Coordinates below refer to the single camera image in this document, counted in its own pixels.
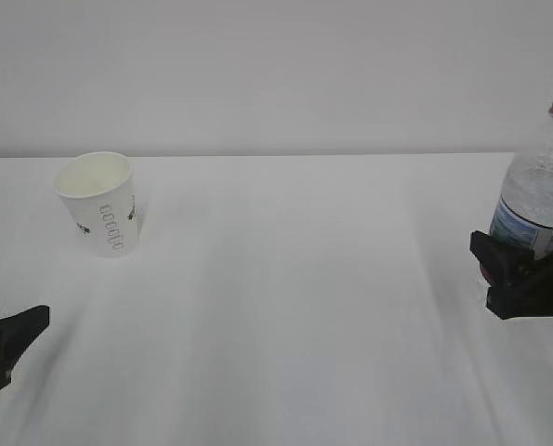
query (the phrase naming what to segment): white paper cup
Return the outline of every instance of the white paper cup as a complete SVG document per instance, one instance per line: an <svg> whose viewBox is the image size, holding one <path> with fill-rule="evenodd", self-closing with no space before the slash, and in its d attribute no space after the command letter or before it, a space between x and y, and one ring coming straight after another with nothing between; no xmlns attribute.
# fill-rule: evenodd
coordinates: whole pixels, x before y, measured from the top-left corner
<svg viewBox="0 0 553 446"><path fill-rule="evenodd" d="M54 187L99 256L123 256L138 245L132 168L124 155L78 156L57 173Z"/></svg>

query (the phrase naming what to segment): white tablecloth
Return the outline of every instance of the white tablecloth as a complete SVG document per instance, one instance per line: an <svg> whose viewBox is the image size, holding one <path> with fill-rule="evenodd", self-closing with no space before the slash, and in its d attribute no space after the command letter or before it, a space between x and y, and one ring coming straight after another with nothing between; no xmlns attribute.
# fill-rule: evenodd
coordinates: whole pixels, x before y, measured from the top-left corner
<svg viewBox="0 0 553 446"><path fill-rule="evenodd" d="M51 326L0 445L553 445L553 320L484 307L509 154L135 159L137 252L91 256L0 160L0 317Z"/></svg>

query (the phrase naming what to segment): cup rim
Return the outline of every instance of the cup rim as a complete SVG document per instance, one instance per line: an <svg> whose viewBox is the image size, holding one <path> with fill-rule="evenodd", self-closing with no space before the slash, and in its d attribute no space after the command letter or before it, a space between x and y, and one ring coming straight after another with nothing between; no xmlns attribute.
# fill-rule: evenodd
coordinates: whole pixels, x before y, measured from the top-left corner
<svg viewBox="0 0 553 446"><path fill-rule="evenodd" d="M114 185L112 188L110 189L107 189L107 190L104 190L103 192L97 192L97 193L90 193L90 194L87 194L87 195L79 195L79 194L72 194L72 193L64 193L64 192L61 192L59 189L58 189L58 179L59 179L59 176L66 170L68 169L71 165L77 163L79 160L82 160L83 158L86 158L86 157L90 157L90 156L100 156L100 155L113 155L117 158L121 158L123 161L125 161L127 163L127 166L129 167L129 170L127 171L127 175L125 176L125 178L118 182L116 185ZM88 198L95 198L95 197L99 197L100 195L104 195L105 193L109 193L109 192L112 192L114 190L117 190L119 188L121 188L130 178L131 178L131 174L132 174L132 165L131 163L129 162L129 158L127 158L125 155L123 155L122 153L118 153L116 151L91 151L90 153L84 153L83 155L79 155L79 156L76 156L75 158L73 158L71 161L69 161L67 164L65 164L59 171L58 173L55 175L55 179L53 180L53 189L55 189L55 192L60 196L60 197L63 197L63 198L68 198L68 199L72 199L72 200L85 200L85 199L88 199Z"/></svg>

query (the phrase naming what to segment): white wall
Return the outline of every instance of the white wall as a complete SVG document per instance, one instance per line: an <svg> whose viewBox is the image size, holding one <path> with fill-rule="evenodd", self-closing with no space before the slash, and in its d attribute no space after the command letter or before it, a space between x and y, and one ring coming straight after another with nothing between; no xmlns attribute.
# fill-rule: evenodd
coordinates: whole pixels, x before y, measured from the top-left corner
<svg viewBox="0 0 553 446"><path fill-rule="evenodd" d="M0 0L0 155L494 151L553 0Z"/></svg>

